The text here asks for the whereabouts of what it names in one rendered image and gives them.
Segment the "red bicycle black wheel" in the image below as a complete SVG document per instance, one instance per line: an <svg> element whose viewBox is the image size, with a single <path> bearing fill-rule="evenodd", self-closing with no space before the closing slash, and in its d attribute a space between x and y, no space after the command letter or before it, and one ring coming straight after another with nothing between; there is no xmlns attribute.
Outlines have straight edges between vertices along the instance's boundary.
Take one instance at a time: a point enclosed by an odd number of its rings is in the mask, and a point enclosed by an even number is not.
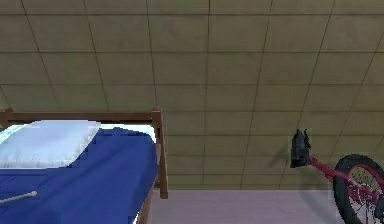
<svg viewBox="0 0 384 224"><path fill-rule="evenodd" d="M371 213L373 222L384 224L384 169L366 155L349 154L341 158L334 168L330 168L310 154L311 144L307 131L296 130L291 142L290 167L313 166L324 173L332 184L333 196L338 212L344 224L368 224L358 216L352 202L359 204ZM367 171L377 182L378 189L371 184L358 182L351 173L356 168Z"/></svg>

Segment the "thin white stick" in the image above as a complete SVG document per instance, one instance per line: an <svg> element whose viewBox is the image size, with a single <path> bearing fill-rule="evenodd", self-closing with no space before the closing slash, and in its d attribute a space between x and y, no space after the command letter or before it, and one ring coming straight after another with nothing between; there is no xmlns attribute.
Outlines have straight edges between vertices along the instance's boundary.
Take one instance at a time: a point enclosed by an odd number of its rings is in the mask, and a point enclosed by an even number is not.
<svg viewBox="0 0 384 224"><path fill-rule="evenodd" d="M0 198L0 204L9 203L12 201L28 198L28 197L35 197L37 196L38 192L36 190L27 192L27 193L21 193L21 194L9 194L6 195L5 198Z"/></svg>

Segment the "white pillow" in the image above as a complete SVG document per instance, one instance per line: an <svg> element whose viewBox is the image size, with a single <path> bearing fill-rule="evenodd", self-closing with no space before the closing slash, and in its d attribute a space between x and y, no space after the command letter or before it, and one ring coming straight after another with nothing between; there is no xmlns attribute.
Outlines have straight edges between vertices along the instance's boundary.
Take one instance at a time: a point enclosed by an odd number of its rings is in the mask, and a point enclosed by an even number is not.
<svg viewBox="0 0 384 224"><path fill-rule="evenodd" d="M68 166L100 128L100 122L89 120L39 120L11 125L0 131L0 169Z"/></svg>

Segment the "brown wooden bed blue blanket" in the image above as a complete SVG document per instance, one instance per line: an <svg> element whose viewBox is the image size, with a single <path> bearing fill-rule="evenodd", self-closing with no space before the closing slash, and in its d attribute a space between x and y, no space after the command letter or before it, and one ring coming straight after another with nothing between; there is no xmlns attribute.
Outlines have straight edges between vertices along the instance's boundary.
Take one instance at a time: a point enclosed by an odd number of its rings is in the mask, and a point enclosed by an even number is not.
<svg viewBox="0 0 384 224"><path fill-rule="evenodd" d="M0 198L38 192L0 204L0 224L147 224L153 188L167 198L160 111L0 112L0 131L39 120L89 120L101 128L70 165L0 169Z"/></svg>

